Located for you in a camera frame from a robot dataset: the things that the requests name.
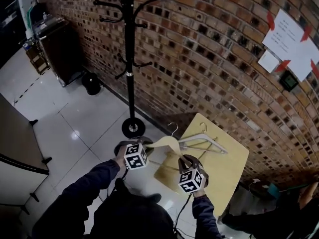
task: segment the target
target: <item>white paper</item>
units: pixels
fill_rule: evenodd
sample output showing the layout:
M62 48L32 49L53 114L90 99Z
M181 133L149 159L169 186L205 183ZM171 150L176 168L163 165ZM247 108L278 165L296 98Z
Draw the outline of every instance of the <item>white paper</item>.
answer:
M301 42L304 30L283 10L274 22L275 29L268 31L263 44L281 60L290 60L288 67L303 81L312 70L311 59L315 64L319 62L319 51L310 38Z
M264 55L259 59L258 64L265 68L268 73L271 73L278 66L279 60L266 50Z

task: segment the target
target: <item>coat rack base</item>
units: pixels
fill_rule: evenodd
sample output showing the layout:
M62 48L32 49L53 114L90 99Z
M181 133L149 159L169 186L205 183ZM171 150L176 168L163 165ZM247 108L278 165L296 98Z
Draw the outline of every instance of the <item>coat rack base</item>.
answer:
M134 123L132 123L131 118L128 118L122 124L122 132L128 139L141 137L145 133L145 125L143 121L138 118L134 118L133 120Z

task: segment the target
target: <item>coat rack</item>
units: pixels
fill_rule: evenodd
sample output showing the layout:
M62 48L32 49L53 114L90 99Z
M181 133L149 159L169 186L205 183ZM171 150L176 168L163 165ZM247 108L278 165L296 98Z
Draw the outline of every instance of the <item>coat rack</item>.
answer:
M114 7L120 10L122 13L122 17L118 20L110 20L107 18L100 17L101 22L110 22L110 23L117 23L124 19L124 26L125 26L125 55L126 55L126 61L121 56L121 54L118 54L118 57L120 60L125 63L125 70L115 76L115 79L119 79L121 76L126 74L127 83L128 83L128 95L129 95L129 107L130 107L130 118L125 120L122 124L122 132L127 138L135 138L140 137L145 132L145 125L144 123L135 117L134 114L134 76L133 76L133 66L135 67L144 67L151 65L152 62L148 62L145 64L138 65L135 63L134 60L134 46L135 46L135 27L142 27L147 28L147 24L136 24L135 19L137 14L143 9L143 7L151 2L155 2L158 0L148 0L145 3L141 4L135 12L133 12L134 9L134 0L118 0L121 5L117 5L114 3L109 2L103 2L99 0L95 0L93 2L94 5L103 5L103 6L109 6Z

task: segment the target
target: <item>hand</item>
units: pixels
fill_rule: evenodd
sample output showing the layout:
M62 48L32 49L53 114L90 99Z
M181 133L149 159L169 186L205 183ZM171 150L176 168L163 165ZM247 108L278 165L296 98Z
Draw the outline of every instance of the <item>hand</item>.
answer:
M203 189L200 189L200 190L197 190L195 192L193 192L193 197L194 198L197 198L197 197L202 197L202 196L205 196L206 193Z
M119 167L125 166L125 159L124 159L124 154L125 154L126 146L121 146L118 155L113 158L115 162L119 165Z

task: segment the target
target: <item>table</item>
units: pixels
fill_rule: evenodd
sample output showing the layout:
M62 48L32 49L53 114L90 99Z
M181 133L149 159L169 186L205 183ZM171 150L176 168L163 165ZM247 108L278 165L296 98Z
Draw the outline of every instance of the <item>table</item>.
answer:
M249 150L199 113L196 114L181 138L201 133L204 130L204 126L200 125L202 122L207 125L205 134L212 139L217 137L215 141L222 145L228 151L228 154L204 153L200 150L189 149L181 149L181 151L183 154L189 154L196 158L203 155L200 158L200 162L209 175L209 184L205 188L205 192L215 206L215 216L220 216L236 189L244 170ZM202 140L188 142L187 145L193 145L198 142L202 142ZM218 151L216 147L210 146L209 142L198 144L196 148ZM178 156L176 154L167 154L163 165L159 167L154 177L176 193L185 197L188 196L178 186L179 172Z

